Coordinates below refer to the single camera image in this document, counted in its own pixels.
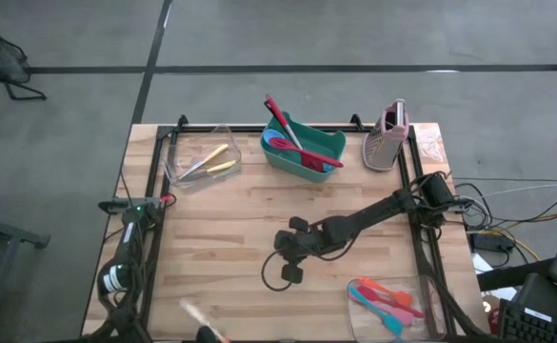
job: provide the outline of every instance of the orange spatula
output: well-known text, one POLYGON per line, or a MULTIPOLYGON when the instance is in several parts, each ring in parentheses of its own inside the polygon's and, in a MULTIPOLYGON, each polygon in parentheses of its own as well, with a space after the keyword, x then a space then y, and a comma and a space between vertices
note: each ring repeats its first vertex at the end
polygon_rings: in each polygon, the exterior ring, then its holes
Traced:
POLYGON ((372 288, 374 290, 378 290, 380 292, 386 293, 390 296, 392 296, 394 298, 394 300, 396 300, 396 302, 398 302, 399 304, 403 305, 403 306, 411 306, 411 295, 409 295, 409 293, 407 292, 403 292, 403 291, 397 291, 397 292, 393 292, 389 289, 387 289, 384 286, 378 285, 377 283, 361 277, 358 279, 359 282, 361 283, 361 285, 363 286, 367 286, 369 288, 372 288))

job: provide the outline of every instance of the wooden table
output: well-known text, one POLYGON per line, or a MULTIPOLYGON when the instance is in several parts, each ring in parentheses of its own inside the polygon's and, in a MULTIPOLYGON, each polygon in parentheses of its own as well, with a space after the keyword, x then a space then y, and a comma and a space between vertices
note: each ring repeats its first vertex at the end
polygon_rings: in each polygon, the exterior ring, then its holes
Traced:
MULTIPOLYGON (((424 173, 449 172, 438 124, 414 124, 424 173)), ((124 175, 132 196, 145 191, 157 125, 134 125, 124 159, 124 175)), ((180 133, 179 141, 199 133, 180 133)), ((392 171, 366 169, 362 162, 363 133, 348 133, 342 162, 324 184, 308 181, 271 167, 259 145, 259 133, 235 133, 242 151, 242 173, 201 192, 183 194, 167 209, 159 254, 148 330, 154 340, 193 339, 197 324, 178 307, 186 297, 198 304, 231 339, 352 339, 346 310, 346 285, 356 277, 417 275, 404 214, 361 233, 351 251, 334 262, 306 259, 304 281, 289 290, 268 290, 261 265, 273 252, 278 230, 294 215, 310 221, 350 214, 402 188, 398 166, 392 171)), ((413 167, 405 148, 410 178, 413 167)), ((177 149, 183 157, 192 151, 177 149)), ((449 186, 453 190, 451 179, 449 186)), ((126 196, 123 185, 118 196, 126 196)), ((120 217, 109 221, 108 234, 121 228, 120 217)), ((117 239, 105 244, 99 266, 114 253, 117 239)), ((473 322, 487 331, 479 286, 459 225, 446 224, 439 241, 448 288, 473 322)), ((268 281, 284 285, 284 260, 275 257, 268 281)), ((83 333, 91 333, 106 318, 95 287, 83 333)))

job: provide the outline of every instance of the clear plastic tray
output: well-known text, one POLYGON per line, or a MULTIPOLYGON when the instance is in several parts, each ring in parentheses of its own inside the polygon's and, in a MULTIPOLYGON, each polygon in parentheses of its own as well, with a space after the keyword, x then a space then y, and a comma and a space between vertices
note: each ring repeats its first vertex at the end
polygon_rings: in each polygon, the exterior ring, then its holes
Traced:
MULTIPOLYGON (((358 342, 436 341, 445 336, 446 327, 441 301, 431 279, 421 275, 370 280, 393 292, 403 291, 410 294, 411 305, 409 307, 422 313, 423 317, 413 316, 411 324, 404 325, 401 335, 396 336, 384 326, 382 319, 377 314, 370 311, 366 305, 354 301, 348 296, 348 289, 346 289, 350 329, 354 339, 358 342)), ((350 285, 354 288, 362 286, 359 279, 350 281, 348 286, 350 285)), ((374 291, 384 298, 394 299, 387 293, 374 291)), ((393 308, 384 303, 379 304, 393 308)))
POLYGON ((195 134, 194 137, 184 139, 170 148, 175 149, 176 154, 173 163, 169 163, 165 159, 166 174, 170 184, 185 191, 199 191, 240 171, 242 153, 233 139, 231 130, 225 125, 219 125, 209 133, 195 134), (224 145, 227 145, 226 149, 194 171, 184 175, 189 169, 224 145), (219 171, 212 170, 232 161, 233 165, 228 168, 219 171))

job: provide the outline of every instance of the gray floor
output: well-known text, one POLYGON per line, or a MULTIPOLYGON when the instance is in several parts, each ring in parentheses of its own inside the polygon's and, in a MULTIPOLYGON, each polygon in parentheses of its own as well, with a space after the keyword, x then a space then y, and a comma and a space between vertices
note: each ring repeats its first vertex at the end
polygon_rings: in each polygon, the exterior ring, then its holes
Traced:
MULTIPOLYGON (((34 67, 145 66, 162 1, 0 0, 0 34, 34 67)), ((174 0, 158 59, 173 65, 553 64, 557 0, 174 0)), ((24 248, 0 312, 1 340, 77 336, 142 74, 34 75, 47 102, 0 87, 0 218, 51 233, 24 248)), ((396 97, 436 121, 454 176, 485 193, 557 180, 557 72, 155 75, 144 123, 265 122, 264 92, 298 120, 365 121, 396 97), (499 180, 477 180, 492 178, 499 180)), ((523 218, 557 188, 488 199, 523 218)), ((541 257, 557 220, 513 233, 541 257)), ((498 264, 501 254, 486 253, 498 264)), ((510 265, 523 263, 517 254, 510 265)))

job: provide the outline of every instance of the teal basket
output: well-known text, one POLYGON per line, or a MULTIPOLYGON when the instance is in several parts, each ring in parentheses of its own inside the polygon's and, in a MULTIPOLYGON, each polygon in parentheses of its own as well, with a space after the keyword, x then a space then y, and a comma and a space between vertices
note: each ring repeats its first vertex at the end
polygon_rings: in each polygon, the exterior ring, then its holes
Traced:
MULTIPOLYGON (((316 152, 339 161, 346 148, 346 135, 343 132, 338 131, 334 134, 327 134, 290 120, 290 116, 286 112, 283 112, 283 115, 287 118, 290 128, 297 136, 304 150, 316 152)), ((265 130, 267 129, 279 131, 285 138, 290 140, 288 134, 274 117, 271 118, 271 121, 266 126, 265 130)), ((303 177, 311 182, 325 182, 334 170, 329 165, 325 165, 325 172, 318 172, 302 166, 299 152, 275 149, 266 143, 263 139, 263 134, 261 136, 261 148, 271 166, 303 177)))

